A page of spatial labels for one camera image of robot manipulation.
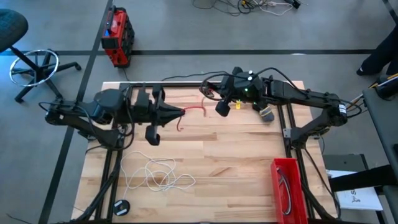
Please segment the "white paper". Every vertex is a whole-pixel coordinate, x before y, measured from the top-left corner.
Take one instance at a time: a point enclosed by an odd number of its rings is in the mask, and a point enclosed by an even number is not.
[[[331,177],[354,174],[352,171],[328,170]],[[336,192],[341,208],[382,211],[379,197],[373,187]]]

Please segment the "wooden table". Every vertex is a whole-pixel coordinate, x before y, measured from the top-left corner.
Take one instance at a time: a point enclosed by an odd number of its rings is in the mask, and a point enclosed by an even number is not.
[[[304,88],[303,82],[295,84]],[[102,89],[108,88],[119,88],[119,83],[104,83]],[[165,88],[165,92],[166,103],[181,108],[200,105],[202,100],[197,88]],[[177,161],[176,175],[191,174],[197,183],[187,190],[153,192],[145,186],[129,190],[126,200],[130,202],[131,210],[125,216],[113,216],[114,222],[276,221],[270,164],[273,158],[285,157],[276,108],[275,121],[265,125],[250,104],[242,105],[240,110],[231,105],[226,118],[215,111],[215,101],[206,99],[204,104],[207,116],[203,117],[202,110],[188,110],[180,124],[181,132],[176,130],[177,119],[159,128],[159,146],[151,146],[145,140],[145,124],[137,125],[132,146],[123,152],[126,155],[133,150],[141,151],[154,159],[172,157]],[[309,107],[293,105],[293,110],[297,126],[312,120]],[[96,145],[98,143],[93,142],[89,147]],[[308,140],[307,149],[326,179],[318,141]],[[86,155],[72,218],[78,217],[97,194],[105,155],[104,149],[95,149]],[[305,153],[303,157],[310,190],[334,215],[332,198]],[[131,175],[147,161],[138,154],[131,154],[123,161],[123,167]],[[143,178],[142,172],[131,185],[140,183]],[[116,200],[122,199],[125,191],[123,173],[120,173],[118,183]],[[189,178],[183,178],[177,185],[183,187],[190,183]],[[104,210],[108,200],[105,198]]]

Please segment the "red toolbox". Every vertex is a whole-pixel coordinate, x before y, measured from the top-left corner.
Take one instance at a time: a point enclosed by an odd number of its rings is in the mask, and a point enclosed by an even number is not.
[[[297,160],[274,159],[271,175],[278,223],[308,224]]]

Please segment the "black stool seat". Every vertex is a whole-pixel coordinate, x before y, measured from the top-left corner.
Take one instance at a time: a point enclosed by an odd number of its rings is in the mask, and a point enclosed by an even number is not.
[[[27,21],[23,15],[10,9],[0,9],[0,53],[21,39],[27,29]]]

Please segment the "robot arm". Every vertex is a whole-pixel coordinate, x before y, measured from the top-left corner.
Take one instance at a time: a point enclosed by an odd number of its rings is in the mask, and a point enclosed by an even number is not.
[[[120,90],[104,90],[97,93],[94,101],[83,103],[79,101],[55,100],[50,104],[45,120],[53,125],[67,125],[79,130],[85,138],[95,137],[100,144],[112,149],[122,148],[119,129],[103,130],[92,124],[132,124],[150,123],[146,128],[146,139],[157,146],[160,136],[157,134],[158,126],[165,126],[175,118],[185,114],[183,109],[164,103],[165,92],[159,85],[153,87],[152,96],[155,101],[149,99],[149,93],[142,87],[137,95],[134,105],[131,100],[123,95]]]
[[[347,122],[346,107],[332,93],[319,93],[311,90],[300,90],[294,84],[289,84],[273,77],[260,78],[252,71],[244,72],[235,67],[232,75],[225,75],[219,85],[202,83],[200,91],[208,97],[212,91],[220,94],[221,99],[216,111],[221,116],[227,116],[231,101],[261,103],[271,105],[286,105],[295,103],[305,106],[322,108],[322,114],[301,128],[284,130],[284,135],[290,138],[294,148],[304,148],[309,136],[322,135],[330,126],[341,126]]]

